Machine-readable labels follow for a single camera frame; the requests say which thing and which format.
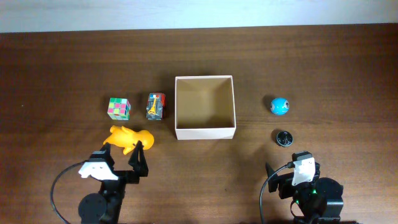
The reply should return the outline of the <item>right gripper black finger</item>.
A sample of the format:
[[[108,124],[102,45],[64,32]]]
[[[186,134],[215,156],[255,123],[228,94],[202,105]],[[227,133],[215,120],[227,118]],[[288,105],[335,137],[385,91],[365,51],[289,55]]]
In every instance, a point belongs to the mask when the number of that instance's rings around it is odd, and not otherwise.
[[[267,179],[268,179],[268,189],[269,192],[275,192],[278,188],[278,175],[277,172],[271,167],[271,165],[267,162],[266,163],[266,172],[267,172]]]
[[[312,157],[312,154],[308,151],[296,152],[292,154],[293,161],[301,161],[304,159],[309,159]]]

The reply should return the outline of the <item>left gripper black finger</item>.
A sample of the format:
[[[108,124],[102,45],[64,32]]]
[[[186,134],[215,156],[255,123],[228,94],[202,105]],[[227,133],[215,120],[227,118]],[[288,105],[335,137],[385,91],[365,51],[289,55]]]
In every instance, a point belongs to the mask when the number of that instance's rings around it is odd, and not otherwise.
[[[138,141],[133,149],[128,164],[132,167],[134,173],[139,177],[148,176],[149,168],[144,156],[144,145],[141,141]]]
[[[90,158],[90,162],[105,162],[108,167],[114,169],[114,160],[111,156],[111,145],[110,143],[105,143],[99,151],[94,151]]]

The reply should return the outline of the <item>orange rubber toy figure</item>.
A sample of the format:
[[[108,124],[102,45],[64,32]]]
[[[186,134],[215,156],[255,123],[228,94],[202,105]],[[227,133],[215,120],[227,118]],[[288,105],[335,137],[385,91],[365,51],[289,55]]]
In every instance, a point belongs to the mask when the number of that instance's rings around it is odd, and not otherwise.
[[[154,137],[147,130],[135,132],[124,126],[111,126],[110,133],[111,135],[104,140],[103,144],[109,143],[122,147],[124,155],[133,151],[139,141],[143,145],[143,150],[148,150],[154,145]]]

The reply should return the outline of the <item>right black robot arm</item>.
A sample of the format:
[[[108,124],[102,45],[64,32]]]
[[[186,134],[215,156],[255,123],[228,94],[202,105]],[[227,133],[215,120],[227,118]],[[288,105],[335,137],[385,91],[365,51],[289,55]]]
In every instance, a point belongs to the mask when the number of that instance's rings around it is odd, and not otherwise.
[[[343,186],[337,181],[320,177],[320,164],[308,151],[292,154],[292,160],[274,170],[266,163],[267,179],[259,196],[262,207],[262,194],[266,187],[269,192],[279,192],[281,199],[291,198],[301,216],[293,215],[294,223],[339,223],[343,209]]]

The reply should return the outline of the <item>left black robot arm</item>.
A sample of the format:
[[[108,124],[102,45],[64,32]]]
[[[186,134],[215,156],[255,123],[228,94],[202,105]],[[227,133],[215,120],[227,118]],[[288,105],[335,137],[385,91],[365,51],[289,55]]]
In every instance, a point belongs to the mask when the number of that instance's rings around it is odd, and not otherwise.
[[[82,223],[117,223],[127,184],[138,184],[141,177],[148,176],[149,168],[144,156],[144,145],[138,141],[128,164],[131,170],[115,170],[111,157],[111,145],[106,143],[91,154],[78,171],[82,178],[94,178],[101,182],[97,193],[85,196],[78,214]]]

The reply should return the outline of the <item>black round finned cap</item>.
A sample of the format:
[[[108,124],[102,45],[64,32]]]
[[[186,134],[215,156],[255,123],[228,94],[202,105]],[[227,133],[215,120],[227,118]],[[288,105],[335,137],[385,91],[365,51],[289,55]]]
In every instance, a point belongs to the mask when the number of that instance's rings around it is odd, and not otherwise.
[[[289,147],[292,145],[294,138],[288,131],[280,131],[277,134],[275,141],[281,147]]]

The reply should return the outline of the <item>multicoloured puzzle cube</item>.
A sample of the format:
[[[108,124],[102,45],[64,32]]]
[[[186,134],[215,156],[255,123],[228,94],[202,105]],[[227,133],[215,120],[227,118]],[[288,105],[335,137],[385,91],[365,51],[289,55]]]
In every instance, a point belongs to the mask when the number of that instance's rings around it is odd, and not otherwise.
[[[127,121],[130,117],[131,104],[126,98],[110,98],[107,114],[113,120]]]

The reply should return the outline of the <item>blue ball with grey markings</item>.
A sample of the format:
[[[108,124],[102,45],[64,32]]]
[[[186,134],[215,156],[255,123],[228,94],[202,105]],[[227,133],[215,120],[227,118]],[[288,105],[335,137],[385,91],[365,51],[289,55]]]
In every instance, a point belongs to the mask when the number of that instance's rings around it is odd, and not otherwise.
[[[271,101],[271,112],[275,115],[285,115],[290,108],[289,101],[285,98],[275,98]]]

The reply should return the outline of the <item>grey and red toy truck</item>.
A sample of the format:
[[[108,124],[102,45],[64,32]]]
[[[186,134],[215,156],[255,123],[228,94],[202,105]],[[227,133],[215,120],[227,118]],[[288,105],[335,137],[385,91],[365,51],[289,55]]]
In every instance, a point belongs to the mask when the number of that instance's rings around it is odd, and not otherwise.
[[[165,94],[150,93],[146,106],[146,118],[148,120],[162,120],[165,116],[164,108]]]

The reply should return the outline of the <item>open white cardboard box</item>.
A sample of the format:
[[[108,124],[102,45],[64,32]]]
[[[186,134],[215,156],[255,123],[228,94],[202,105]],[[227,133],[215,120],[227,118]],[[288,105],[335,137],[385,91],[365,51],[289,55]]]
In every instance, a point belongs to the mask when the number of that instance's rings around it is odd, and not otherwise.
[[[178,140],[232,139],[236,131],[233,77],[176,77],[174,116]]]

